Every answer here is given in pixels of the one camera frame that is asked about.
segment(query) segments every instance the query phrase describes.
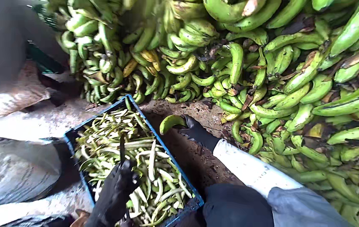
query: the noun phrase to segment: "blue plastic crate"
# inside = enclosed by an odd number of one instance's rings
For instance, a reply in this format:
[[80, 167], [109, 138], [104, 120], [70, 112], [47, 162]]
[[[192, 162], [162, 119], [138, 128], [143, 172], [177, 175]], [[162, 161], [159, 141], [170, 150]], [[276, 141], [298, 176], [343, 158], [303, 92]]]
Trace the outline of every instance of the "blue plastic crate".
[[[198, 191], [196, 190], [196, 188], [190, 183], [190, 181], [188, 180], [187, 176], [185, 175], [185, 173], [182, 171], [181, 167], [178, 165], [177, 161], [175, 160], [175, 158], [172, 156], [172, 154], [170, 153], [170, 151], [168, 150], [168, 148], [165, 146], [165, 144], [163, 143], [163, 141], [161, 140], [161, 138], [158, 136], [157, 132], [154, 130], [154, 128], [151, 126], [150, 122], [146, 119], [146, 117], [143, 115], [142, 111], [139, 109], [139, 107], [137, 106], [137, 104], [135, 103], [135, 101], [133, 100], [131, 95], [126, 95], [124, 96], [121, 100], [119, 100], [118, 102], [114, 103], [113, 105], [111, 105], [110, 107], [108, 107], [107, 109], [99, 112], [98, 114], [103, 114], [105, 112], [109, 113], [111, 111], [117, 110], [121, 107], [126, 107], [125, 105], [125, 98], [128, 97], [129, 100], [131, 101], [132, 105], [136, 108], [136, 110], [140, 113], [140, 115], [142, 116], [142, 118], [145, 120], [147, 126], [150, 128], [150, 130], [153, 132], [154, 136], [156, 136], [157, 141], [160, 143], [160, 145], [164, 148], [165, 152], [167, 152], [167, 154], [171, 157], [173, 163], [177, 166], [178, 170], [181, 172], [183, 178], [185, 179], [185, 181], [187, 182], [188, 186], [191, 188], [192, 192], [195, 194], [195, 198], [189, 199], [188, 203], [185, 205], [184, 209], [180, 210], [178, 212], [178, 214], [176, 215], [172, 215], [171, 217], [169, 217], [168, 219], [166, 219], [162, 224], [160, 224], [159, 226], [165, 226], [165, 227], [170, 227], [170, 226], [174, 226], [175, 224], [178, 224], [186, 215], [188, 215], [190, 212], [197, 210], [199, 207], [201, 207], [204, 204], [204, 201], [201, 197], [201, 195], [198, 193]], [[63, 139], [66, 141], [69, 150], [72, 154], [72, 156], [74, 157], [74, 148], [76, 147], [76, 138], [79, 137], [79, 135], [77, 134], [78, 131], [83, 131], [85, 130], [83, 125], [88, 124], [91, 125], [91, 122], [93, 121], [93, 119], [97, 117], [97, 116], [93, 116], [92, 118], [84, 121], [83, 123], [79, 124], [78, 126], [74, 127], [73, 129], [70, 129], [69, 131], [65, 132]], [[75, 159], [76, 162], [76, 166], [77, 169], [80, 166], [78, 164], [78, 159]], [[94, 193], [92, 192], [92, 190], [90, 190], [91, 186], [87, 183], [87, 181], [85, 180], [85, 172], [80, 172], [80, 178], [81, 181], [83, 183], [83, 185], [85, 186], [86, 191], [88, 192], [88, 194], [91, 196], [92, 198], [92, 202], [93, 205], [95, 204], [95, 200], [94, 200]]]

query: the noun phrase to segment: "person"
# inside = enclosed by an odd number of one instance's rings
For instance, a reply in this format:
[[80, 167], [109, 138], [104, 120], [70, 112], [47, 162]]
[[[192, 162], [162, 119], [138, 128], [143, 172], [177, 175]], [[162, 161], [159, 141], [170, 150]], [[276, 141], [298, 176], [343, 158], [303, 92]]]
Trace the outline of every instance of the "person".
[[[187, 128], [179, 132], [212, 151], [245, 186], [215, 184], [205, 189], [206, 203], [184, 218], [178, 227], [350, 227], [321, 196], [273, 166], [214, 137], [194, 118], [182, 115]], [[116, 166], [106, 178], [85, 227], [112, 227], [126, 213], [126, 202], [138, 176], [130, 161]], [[121, 226], [135, 226], [125, 219]]]

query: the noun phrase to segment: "concrete floor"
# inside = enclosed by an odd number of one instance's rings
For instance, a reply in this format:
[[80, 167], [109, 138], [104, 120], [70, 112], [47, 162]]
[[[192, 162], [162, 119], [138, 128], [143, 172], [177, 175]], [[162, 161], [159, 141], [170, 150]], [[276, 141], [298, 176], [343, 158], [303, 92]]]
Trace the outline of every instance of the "concrete floor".
[[[58, 107], [54, 107], [49, 101], [43, 101], [36, 104], [35, 110], [30, 113], [16, 112], [6, 117], [0, 117], [0, 137], [29, 141], [40, 141], [41, 138], [47, 137], [61, 138], [65, 131], [107, 107], [99, 106], [86, 110], [87, 106], [88, 104], [84, 100], [77, 98], [67, 100]], [[152, 100], [140, 105], [140, 109], [156, 129], [168, 115], [188, 114], [217, 137], [221, 137], [221, 130], [229, 130], [228, 125], [220, 125], [221, 109], [218, 106], [213, 106], [209, 110], [200, 101], [187, 104], [168, 104], [166, 101]], [[242, 185], [242, 182], [213, 157], [210, 151], [202, 149], [195, 142], [182, 137], [176, 129], [171, 129], [162, 136], [162, 140], [202, 196], [204, 195], [203, 189], [214, 183]], [[73, 213], [78, 208], [91, 211], [91, 198], [78, 181], [75, 167], [72, 167], [71, 163], [70, 165], [71, 168], [64, 173], [64, 178], [71, 181], [69, 185], [55, 190], [53, 195], [39, 201], [2, 205], [0, 212], [16, 210], [14, 214], [7, 217], [7, 220], [10, 221], [29, 214]]]

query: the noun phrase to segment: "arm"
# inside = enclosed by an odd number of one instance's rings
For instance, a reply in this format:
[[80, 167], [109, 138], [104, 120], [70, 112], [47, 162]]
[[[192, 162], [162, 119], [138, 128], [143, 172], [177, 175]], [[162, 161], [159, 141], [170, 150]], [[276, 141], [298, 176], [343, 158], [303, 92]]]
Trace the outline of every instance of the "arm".
[[258, 191], [272, 207], [276, 227], [351, 227], [323, 197], [275, 167], [208, 133], [190, 116], [180, 133], [213, 151], [246, 186]]
[[126, 213], [126, 202], [129, 201], [129, 195], [133, 193], [139, 183], [139, 176], [132, 171], [129, 160], [114, 167], [104, 181], [100, 197], [85, 227], [115, 226], [115, 223]]
[[221, 139], [213, 150], [217, 157], [246, 186], [257, 190], [264, 198], [273, 187], [296, 189], [303, 187], [268, 163], [234, 147]]
[[192, 117], [188, 115], [183, 117], [188, 128], [181, 129], [179, 132], [212, 151], [213, 156], [217, 157], [238, 179], [246, 186], [257, 190], [264, 198], [268, 197], [273, 187], [282, 189], [303, 187], [270, 164], [234, 147], [225, 139], [214, 137]]

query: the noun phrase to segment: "plantain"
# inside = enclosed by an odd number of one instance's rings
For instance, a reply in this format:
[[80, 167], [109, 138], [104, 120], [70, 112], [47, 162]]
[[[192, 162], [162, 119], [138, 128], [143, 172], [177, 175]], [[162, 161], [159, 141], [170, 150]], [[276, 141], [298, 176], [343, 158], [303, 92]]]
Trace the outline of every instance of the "plantain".
[[359, 6], [344, 27], [342, 34], [333, 42], [330, 56], [335, 57], [359, 40]]
[[271, 21], [266, 25], [267, 28], [280, 28], [287, 25], [300, 13], [307, 0], [291, 0]]
[[293, 120], [287, 125], [288, 132], [295, 132], [302, 129], [308, 122], [310, 122], [314, 115], [311, 113], [314, 106], [311, 104], [300, 105], [298, 113]]
[[316, 11], [324, 11], [334, 0], [312, 0], [313, 9]]
[[232, 32], [247, 32], [258, 28], [273, 16], [281, 2], [281, 0], [267, 0], [265, 6], [257, 13], [243, 18], [237, 23], [224, 24], [224, 27]]
[[289, 82], [283, 87], [283, 91], [285, 93], [292, 93], [307, 85], [308, 82], [317, 75], [317, 69], [322, 60], [323, 54], [321, 54], [318, 50], [311, 52], [306, 58], [305, 67], [300, 70], [301, 72], [289, 80]]
[[191, 20], [207, 16], [206, 9], [202, 3], [190, 3], [178, 0], [170, 1], [174, 16], [181, 20]]
[[[359, 50], [355, 51], [354, 56], [359, 54]], [[350, 66], [349, 68], [339, 68], [334, 76], [334, 81], [338, 83], [345, 83], [352, 80], [359, 74], [359, 62]]]
[[272, 74], [281, 75], [292, 62], [293, 48], [292, 46], [284, 46], [279, 52], [275, 60], [275, 67]]
[[212, 18], [222, 23], [236, 23], [243, 18], [243, 10], [247, 1], [227, 4], [222, 0], [203, 0], [206, 11]]
[[256, 44], [264, 46], [268, 43], [268, 35], [263, 28], [256, 28], [248, 32], [233, 33], [229, 32], [226, 35], [226, 40], [232, 41], [238, 38], [252, 39]]
[[314, 103], [321, 100], [332, 88], [332, 81], [326, 80], [327, 76], [323, 74], [317, 75], [313, 79], [313, 87], [311, 90], [300, 100], [302, 104]]
[[[265, 66], [266, 65], [266, 59], [262, 53], [262, 47], [259, 47], [259, 60], [258, 60], [258, 66]], [[266, 68], [262, 68], [257, 70], [257, 75], [254, 79], [253, 89], [259, 89], [262, 87], [266, 77]]]
[[182, 75], [191, 71], [193, 67], [198, 65], [198, 62], [197, 57], [192, 54], [185, 64], [178, 67], [167, 65], [167, 70], [172, 74]]
[[299, 104], [299, 101], [308, 93], [309, 89], [310, 84], [304, 85], [302, 88], [289, 94], [285, 99], [276, 104], [273, 110], [284, 110]]
[[324, 39], [316, 32], [309, 34], [297, 32], [291, 35], [283, 35], [274, 38], [265, 46], [264, 52], [274, 51], [293, 43], [315, 43], [317, 45], [321, 45], [323, 42]]
[[207, 37], [218, 37], [215, 27], [205, 19], [192, 19], [185, 21], [185, 28], [193, 29], [197, 33]]
[[359, 127], [337, 132], [328, 139], [327, 143], [330, 145], [346, 143], [346, 139], [359, 140]]
[[339, 116], [359, 112], [359, 89], [349, 96], [313, 109], [320, 116]]
[[296, 107], [292, 107], [292, 108], [289, 108], [286, 110], [276, 111], [276, 110], [270, 110], [270, 109], [263, 108], [262, 106], [256, 106], [255, 104], [252, 104], [249, 108], [257, 116], [266, 117], [266, 118], [286, 117], [286, 116], [293, 114], [297, 110]]

